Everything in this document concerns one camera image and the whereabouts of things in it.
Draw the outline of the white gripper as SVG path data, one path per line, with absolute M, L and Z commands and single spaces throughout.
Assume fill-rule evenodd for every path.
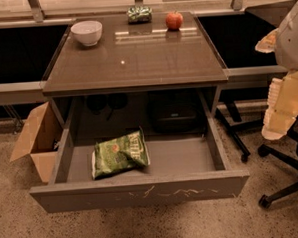
M 278 65 L 298 70 L 298 1 L 278 29 L 259 40 L 254 49 L 265 54 L 275 52 Z M 298 116 L 298 71 L 282 79 L 273 78 L 267 105 L 262 136 L 274 141 L 287 134 Z

